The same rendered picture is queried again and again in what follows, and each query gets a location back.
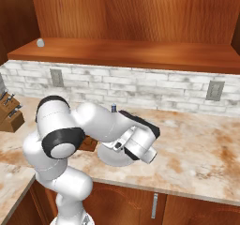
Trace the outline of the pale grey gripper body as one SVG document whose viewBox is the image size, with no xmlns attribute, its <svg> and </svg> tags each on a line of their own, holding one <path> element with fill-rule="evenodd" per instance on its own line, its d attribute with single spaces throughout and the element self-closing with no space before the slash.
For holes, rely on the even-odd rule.
<svg viewBox="0 0 240 225">
<path fill-rule="evenodd" d="M 112 149 L 114 148 L 116 142 L 101 142 L 101 145 L 107 147 L 108 149 Z"/>
</svg>

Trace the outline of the white round plate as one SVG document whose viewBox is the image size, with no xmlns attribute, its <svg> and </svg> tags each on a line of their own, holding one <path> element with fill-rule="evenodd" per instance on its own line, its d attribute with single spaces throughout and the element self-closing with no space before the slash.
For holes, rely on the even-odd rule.
<svg viewBox="0 0 240 225">
<path fill-rule="evenodd" d="M 125 167 L 133 163 L 133 160 L 125 154 L 124 147 L 120 142 L 108 147 L 101 143 L 97 149 L 98 158 L 112 167 Z"/>
</svg>

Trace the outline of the brown wooden cutting board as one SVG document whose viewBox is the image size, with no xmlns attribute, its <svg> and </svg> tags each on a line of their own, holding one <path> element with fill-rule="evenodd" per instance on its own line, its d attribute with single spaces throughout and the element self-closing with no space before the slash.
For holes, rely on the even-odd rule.
<svg viewBox="0 0 240 225">
<path fill-rule="evenodd" d="M 91 138 L 90 136 L 86 136 L 85 139 L 82 141 L 82 144 L 80 145 L 79 149 L 83 151 L 94 152 L 97 144 L 98 144 L 97 140 Z"/>
</svg>

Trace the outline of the wooden base cabinet door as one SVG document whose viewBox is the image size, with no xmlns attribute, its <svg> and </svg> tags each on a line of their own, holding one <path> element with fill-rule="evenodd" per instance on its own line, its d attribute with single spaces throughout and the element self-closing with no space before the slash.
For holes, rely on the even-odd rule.
<svg viewBox="0 0 240 225">
<path fill-rule="evenodd" d="M 240 207 L 168 195 L 162 225 L 240 225 Z"/>
<path fill-rule="evenodd" d="M 95 182 L 83 205 L 95 225 L 162 225 L 167 196 L 158 193 L 156 218 L 151 219 L 154 193 Z"/>
<path fill-rule="evenodd" d="M 50 225 L 57 215 L 56 193 L 35 181 L 6 225 Z"/>
</svg>

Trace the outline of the wooden knife block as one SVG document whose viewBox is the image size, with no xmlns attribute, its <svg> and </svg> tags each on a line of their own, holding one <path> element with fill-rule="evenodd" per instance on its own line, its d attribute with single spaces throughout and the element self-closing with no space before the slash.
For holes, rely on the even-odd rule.
<svg viewBox="0 0 240 225">
<path fill-rule="evenodd" d="M 24 123 L 24 118 L 21 109 L 14 113 L 10 118 L 8 117 L 10 112 L 20 105 L 20 102 L 14 97 L 10 103 L 5 106 L 5 101 L 9 96 L 10 94 L 7 93 L 3 99 L 0 100 L 0 131 L 15 132 Z"/>
</svg>

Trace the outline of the open wooden wall cabinet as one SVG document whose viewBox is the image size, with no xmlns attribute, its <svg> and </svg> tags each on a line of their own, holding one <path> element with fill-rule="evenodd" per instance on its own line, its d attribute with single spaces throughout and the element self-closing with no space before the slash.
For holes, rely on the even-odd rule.
<svg viewBox="0 0 240 225">
<path fill-rule="evenodd" d="M 0 0 L 0 31 L 0 63 L 240 74 L 240 0 Z"/>
</svg>

